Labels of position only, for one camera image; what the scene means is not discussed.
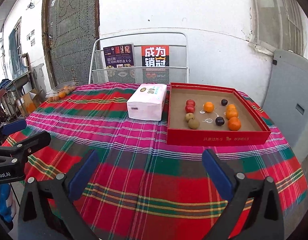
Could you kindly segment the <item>blue white gloved left hand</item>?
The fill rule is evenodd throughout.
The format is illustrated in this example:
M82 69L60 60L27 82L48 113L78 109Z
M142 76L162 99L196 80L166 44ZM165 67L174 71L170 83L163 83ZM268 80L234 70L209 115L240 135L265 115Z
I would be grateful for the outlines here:
M0 185L0 215L5 222L10 223L17 212L13 192L9 184Z

